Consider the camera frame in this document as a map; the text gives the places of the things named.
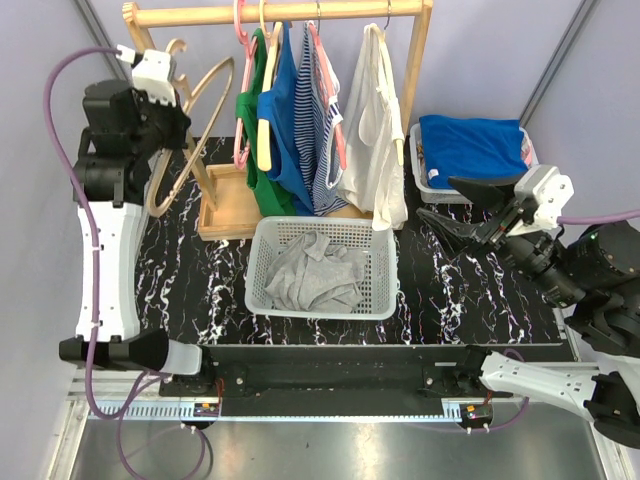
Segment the grey tank top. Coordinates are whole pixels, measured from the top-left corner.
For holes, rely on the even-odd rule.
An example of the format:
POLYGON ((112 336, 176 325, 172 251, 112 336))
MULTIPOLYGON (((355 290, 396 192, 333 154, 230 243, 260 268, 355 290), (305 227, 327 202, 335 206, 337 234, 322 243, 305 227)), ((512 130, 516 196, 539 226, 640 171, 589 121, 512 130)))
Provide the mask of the grey tank top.
POLYGON ((269 266, 265 292, 279 310, 351 314, 363 300, 366 265, 365 253, 305 232, 269 266))

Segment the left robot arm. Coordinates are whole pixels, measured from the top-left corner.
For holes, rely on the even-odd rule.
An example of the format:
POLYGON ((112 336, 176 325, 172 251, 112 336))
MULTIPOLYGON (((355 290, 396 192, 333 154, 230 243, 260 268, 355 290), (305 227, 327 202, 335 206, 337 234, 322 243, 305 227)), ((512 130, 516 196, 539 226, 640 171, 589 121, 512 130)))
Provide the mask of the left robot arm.
POLYGON ((83 239, 81 311, 73 337, 59 344, 61 360, 91 360, 105 370, 152 370, 181 375, 196 396, 215 386, 216 372, 200 347, 170 339, 165 330, 141 329, 134 271, 146 222, 149 162, 183 144, 190 124, 182 110, 153 103, 124 80, 88 86, 82 101, 88 121, 73 167, 86 202, 79 204, 83 239))

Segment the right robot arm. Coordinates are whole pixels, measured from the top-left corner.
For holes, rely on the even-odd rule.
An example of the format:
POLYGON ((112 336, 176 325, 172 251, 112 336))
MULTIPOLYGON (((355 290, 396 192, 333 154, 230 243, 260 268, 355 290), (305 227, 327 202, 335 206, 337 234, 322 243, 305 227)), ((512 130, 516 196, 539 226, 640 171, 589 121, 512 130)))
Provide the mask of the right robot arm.
POLYGON ((426 208, 417 211, 453 256, 493 252, 535 284, 545 302, 570 308, 565 324, 613 367, 594 375, 562 373, 488 348, 467 347, 442 380, 446 393, 513 393, 569 411, 606 438, 639 446, 639 232, 637 212, 563 217, 574 194, 553 166, 510 178, 452 177, 450 185, 488 220, 466 224, 426 208))

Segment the pink plastic hanger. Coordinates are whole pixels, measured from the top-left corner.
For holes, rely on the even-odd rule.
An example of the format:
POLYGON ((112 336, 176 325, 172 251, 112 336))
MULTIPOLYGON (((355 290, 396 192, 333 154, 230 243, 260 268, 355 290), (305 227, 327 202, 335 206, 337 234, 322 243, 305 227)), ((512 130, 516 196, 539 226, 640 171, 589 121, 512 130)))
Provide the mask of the pink plastic hanger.
MULTIPOLYGON (((249 89, 251 80, 251 72, 254 57, 257 51, 257 41, 249 35, 242 27, 241 13, 242 8, 246 4, 245 1, 233 1, 233 26, 239 43, 244 51, 244 69, 241 79, 240 93, 244 94, 249 89)), ((233 145, 233 161, 234 166, 238 170, 244 170, 249 157, 250 142, 243 139, 244 121, 240 116, 236 116, 236 128, 233 145)))

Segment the cream hanger under white top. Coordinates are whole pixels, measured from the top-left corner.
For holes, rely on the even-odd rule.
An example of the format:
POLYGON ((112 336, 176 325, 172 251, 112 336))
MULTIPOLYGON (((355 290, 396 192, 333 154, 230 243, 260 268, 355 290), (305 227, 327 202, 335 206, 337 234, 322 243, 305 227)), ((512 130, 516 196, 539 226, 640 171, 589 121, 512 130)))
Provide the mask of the cream hanger under white top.
POLYGON ((398 165, 400 167, 403 167, 404 166, 404 134, 402 131, 402 124, 401 124, 400 105, 396 95, 396 89, 394 84, 392 63, 391 63, 388 47, 385 40, 385 34, 376 24, 373 25, 372 29, 373 29, 374 35, 377 37, 378 51, 382 59, 383 75, 385 77, 385 84, 384 84, 383 91, 387 95, 388 104, 391 111, 391 132, 392 132, 393 145, 395 146, 396 159, 397 159, 398 165))

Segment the blue tank top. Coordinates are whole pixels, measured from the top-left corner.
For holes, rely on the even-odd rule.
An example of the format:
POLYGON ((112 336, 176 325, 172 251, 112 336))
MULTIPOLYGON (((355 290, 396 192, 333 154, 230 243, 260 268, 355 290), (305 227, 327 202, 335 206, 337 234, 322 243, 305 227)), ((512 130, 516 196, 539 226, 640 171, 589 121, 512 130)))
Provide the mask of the blue tank top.
POLYGON ((294 141, 296 80, 297 69, 290 44, 289 26, 282 23, 270 115, 272 168, 265 173, 270 180, 277 182, 292 194, 298 215, 310 216, 313 214, 312 200, 303 180, 299 153, 294 141))

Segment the green tank top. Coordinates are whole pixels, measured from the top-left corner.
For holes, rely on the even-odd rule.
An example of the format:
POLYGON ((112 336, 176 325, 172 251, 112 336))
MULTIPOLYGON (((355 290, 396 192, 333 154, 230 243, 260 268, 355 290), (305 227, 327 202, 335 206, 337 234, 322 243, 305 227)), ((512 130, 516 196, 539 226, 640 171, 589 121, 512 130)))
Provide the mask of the green tank top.
POLYGON ((262 84, 267 61, 265 38, 260 28, 252 36, 257 42, 253 56, 253 74, 248 89, 236 98, 236 118, 243 121, 242 137, 249 142, 249 154, 246 161, 247 186, 252 191, 262 216, 284 216, 296 213, 292 194, 277 182, 268 178, 267 174, 257 166, 257 133, 258 133, 258 96, 262 92, 262 84))

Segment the cream wooden hanger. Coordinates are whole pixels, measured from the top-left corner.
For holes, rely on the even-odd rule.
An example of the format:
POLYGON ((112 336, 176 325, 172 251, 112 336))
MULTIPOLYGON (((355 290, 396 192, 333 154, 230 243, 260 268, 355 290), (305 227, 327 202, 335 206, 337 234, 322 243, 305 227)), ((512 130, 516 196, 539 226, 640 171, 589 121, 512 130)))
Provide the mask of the cream wooden hanger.
POLYGON ((257 165, 263 172, 269 172, 272 168, 270 147, 270 115, 273 103, 272 87, 276 72, 276 63, 280 51, 280 33, 282 23, 276 22, 273 30, 266 28, 264 8, 266 1, 259 2, 259 20, 265 39, 269 42, 267 60, 263 77, 262 92, 258 104, 258 130, 257 130, 257 165))

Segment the blue white striped top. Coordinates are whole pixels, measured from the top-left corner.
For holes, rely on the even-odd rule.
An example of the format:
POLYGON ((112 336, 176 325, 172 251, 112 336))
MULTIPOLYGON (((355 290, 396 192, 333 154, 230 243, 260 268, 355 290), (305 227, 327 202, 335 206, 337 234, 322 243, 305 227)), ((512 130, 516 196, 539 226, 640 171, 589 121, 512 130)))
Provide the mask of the blue white striped top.
MULTIPOLYGON (((295 84, 294 141, 299 153, 303 180, 312 200, 313 212, 317 216, 325 216, 344 208, 347 202, 338 193, 344 172, 339 172, 337 158, 329 160, 326 152, 328 125, 312 65, 308 22, 303 28, 301 58, 295 84)), ((335 88, 338 94, 338 79, 335 88)))

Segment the pink hanger under striped top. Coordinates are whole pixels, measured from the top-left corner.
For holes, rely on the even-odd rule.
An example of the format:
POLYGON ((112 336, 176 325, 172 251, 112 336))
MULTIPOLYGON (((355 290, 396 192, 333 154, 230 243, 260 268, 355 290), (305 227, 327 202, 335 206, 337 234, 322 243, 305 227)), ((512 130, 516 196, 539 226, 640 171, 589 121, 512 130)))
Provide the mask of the pink hanger under striped top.
POLYGON ((329 160, 337 158, 339 172, 342 173, 346 170, 347 158, 346 141, 342 129, 343 117, 339 112, 338 94, 335 88, 337 78, 320 39, 318 23, 309 21, 308 30, 311 34, 311 58, 317 89, 328 125, 326 152, 329 160))

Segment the white basket with clothes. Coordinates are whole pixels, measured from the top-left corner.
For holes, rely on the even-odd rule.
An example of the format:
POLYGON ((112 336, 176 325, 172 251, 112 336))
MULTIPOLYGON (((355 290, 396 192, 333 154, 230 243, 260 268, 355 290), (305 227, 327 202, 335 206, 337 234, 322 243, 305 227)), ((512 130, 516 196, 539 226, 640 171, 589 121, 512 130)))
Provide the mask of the white basket with clothes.
MULTIPOLYGON (((523 133, 521 143, 521 158, 528 167, 538 164, 538 158, 534 145, 524 128, 520 128, 523 133)), ((420 198, 425 204, 453 204, 470 205, 471 201, 452 189, 435 189, 428 183, 428 174, 424 159, 422 134, 419 123, 415 123, 409 130, 409 151, 411 168, 415 185, 419 190, 420 198)))

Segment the blue folded cloth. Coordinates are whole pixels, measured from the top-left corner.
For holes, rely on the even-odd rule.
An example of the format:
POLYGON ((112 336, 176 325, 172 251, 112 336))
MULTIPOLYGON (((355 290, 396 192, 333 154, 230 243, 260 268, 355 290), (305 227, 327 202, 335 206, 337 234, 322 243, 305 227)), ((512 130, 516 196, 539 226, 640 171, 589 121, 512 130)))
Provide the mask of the blue folded cloth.
POLYGON ((516 119, 425 115, 419 119, 428 183, 450 189, 449 177, 490 179, 526 172, 516 119))

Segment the wooden clothes rack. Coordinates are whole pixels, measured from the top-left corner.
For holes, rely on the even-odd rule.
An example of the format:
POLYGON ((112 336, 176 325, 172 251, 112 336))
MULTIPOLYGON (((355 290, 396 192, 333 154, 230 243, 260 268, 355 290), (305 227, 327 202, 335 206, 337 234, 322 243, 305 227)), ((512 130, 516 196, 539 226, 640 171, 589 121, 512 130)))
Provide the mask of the wooden clothes rack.
POLYGON ((243 48, 235 107, 233 162, 207 167, 202 144, 185 150, 186 172, 203 192, 204 240, 251 238, 267 216, 369 219, 399 229, 407 133, 433 5, 429 1, 298 1, 250 5, 122 9, 143 52, 137 86, 185 49, 158 49, 158 27, 231 25, 243 48), (326 53, 320 21, 363 18, 366 26, 346 107, 326 53))

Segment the white plastic basket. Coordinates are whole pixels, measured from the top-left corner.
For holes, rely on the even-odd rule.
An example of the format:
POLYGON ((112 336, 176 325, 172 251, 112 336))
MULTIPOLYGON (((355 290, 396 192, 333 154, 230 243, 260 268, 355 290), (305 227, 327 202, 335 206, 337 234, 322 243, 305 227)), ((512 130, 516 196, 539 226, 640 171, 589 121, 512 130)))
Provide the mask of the white plastic basket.
POLYGON ((252 239, 245 283, 245 305, 256 315, 291 318, 384 320, 396 308, 397 263, 393 231, 376 231, 372 222, 357 218, 280 216, 262 219, 252 239), (367 255, 365 279, 360 286, 363 300, 351 314, 307 313, 279 310, 265 292, 269 266, 299 235, 318 231, 333 244, 367 255))

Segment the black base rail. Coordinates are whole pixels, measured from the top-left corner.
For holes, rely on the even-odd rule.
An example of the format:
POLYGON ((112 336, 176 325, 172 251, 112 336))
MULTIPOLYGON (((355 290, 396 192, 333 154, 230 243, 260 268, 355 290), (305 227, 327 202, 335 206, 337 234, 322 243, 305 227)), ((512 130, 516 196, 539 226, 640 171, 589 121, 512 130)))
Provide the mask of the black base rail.
POLYGON ((163 397, 213 397, 219 380, 222 415, 362 418, 438 415, 441 399, 477 397, 478 382, 461 386, 445 368, 465 359, 462 346, 220 346, 209 348, 213 364, 204 379, 161 386, 163 397))

